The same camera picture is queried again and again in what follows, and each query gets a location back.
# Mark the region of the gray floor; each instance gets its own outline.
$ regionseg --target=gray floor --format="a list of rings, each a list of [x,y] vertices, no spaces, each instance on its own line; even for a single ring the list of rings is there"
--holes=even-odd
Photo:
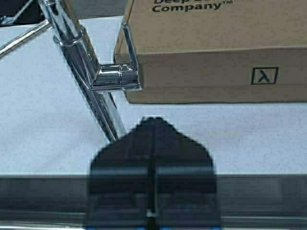
[[[127,0],[72,0],[80,19],[124,14]]]

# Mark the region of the chrome faucet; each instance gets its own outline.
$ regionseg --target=chrome faucet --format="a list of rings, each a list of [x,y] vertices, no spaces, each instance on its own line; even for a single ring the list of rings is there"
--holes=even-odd
[[[38,0],[38,3],[54,28],[54,41],[61,48],[99,125],[109,141],[119,139],[126,131],[110,92],[141,90],[138,60],[128,25],[123,24],[122,30],[130,63],[102,65],[69,0]]]

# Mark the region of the faucet handle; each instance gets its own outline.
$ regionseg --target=faucet handle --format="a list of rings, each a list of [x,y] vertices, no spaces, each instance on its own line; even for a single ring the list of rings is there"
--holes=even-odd
[[[125,37],[127,47],[128,47],[128,53],[129,53],[129,57],[130,57],[131,66],[138,68],[139,67],[138,58],[136,56],[136,52],[135,52],[133,40],[132,40],[132,37],[131,37],[129,25],[127,23],[123,23],[122,28],[123,28],[124,37]]]
[[[130,63],[101,65],[100,71],[91,85],[91,89],[97,93],[142,90],[138,58],[128,24],[123,23],[122,29],[128,47]]]

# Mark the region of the square logo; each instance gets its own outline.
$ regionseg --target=square logo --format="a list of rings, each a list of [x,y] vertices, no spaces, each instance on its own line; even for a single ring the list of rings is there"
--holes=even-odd
[[[253,68],[251,76],[252,85],[276,84],[279,74],[279,67],[257,67]]]

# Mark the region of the chrome pipe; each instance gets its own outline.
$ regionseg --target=chrome pipe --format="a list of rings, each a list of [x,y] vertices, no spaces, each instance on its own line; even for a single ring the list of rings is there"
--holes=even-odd
[[[69,0],[39,0],[38,3],[53,26],[54,41],[61,48],[99,125],[110,142],[118,140],[126,130],[109,92],[119,89],[114,87],[114,82],[124,82],[123,67],[99,64],[86,29],[79,24]],[[97,87],[95,82],[107,86]]]
[[[7,54],[12,52],[19,46],[24,45],[26,42],[42,34],[44,31],[46,31],[50,27],[51,27],[51,24],[48,22],[48,20],[44,20],[41,23],[39,23],[37,26],[27,30],[20,36],[9,41],[8,43],[0,47],[0,58],[6,56]]]

